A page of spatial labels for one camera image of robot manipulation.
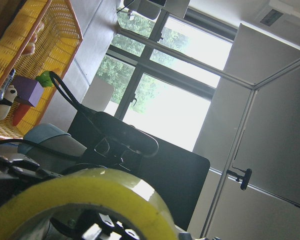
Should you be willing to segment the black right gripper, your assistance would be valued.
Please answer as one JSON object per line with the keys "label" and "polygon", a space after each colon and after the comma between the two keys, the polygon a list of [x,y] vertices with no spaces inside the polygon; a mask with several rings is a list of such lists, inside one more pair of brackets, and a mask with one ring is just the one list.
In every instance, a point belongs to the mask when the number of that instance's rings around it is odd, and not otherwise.
{"label": "black right gripper", "polygon": [[0,155],[0,206],[33,185],[62,176],[24,154]]}

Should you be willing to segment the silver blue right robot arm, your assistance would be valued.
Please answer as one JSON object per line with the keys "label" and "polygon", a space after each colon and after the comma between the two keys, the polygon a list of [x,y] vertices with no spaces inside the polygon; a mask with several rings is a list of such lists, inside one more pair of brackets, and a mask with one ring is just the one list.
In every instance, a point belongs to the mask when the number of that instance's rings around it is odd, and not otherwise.
{"label": "silver blue right robot arm", "polygon": [[0,141],[0,206],[41,182],[75,172],[86,147],[58,127],[44,123],[22,139]]}

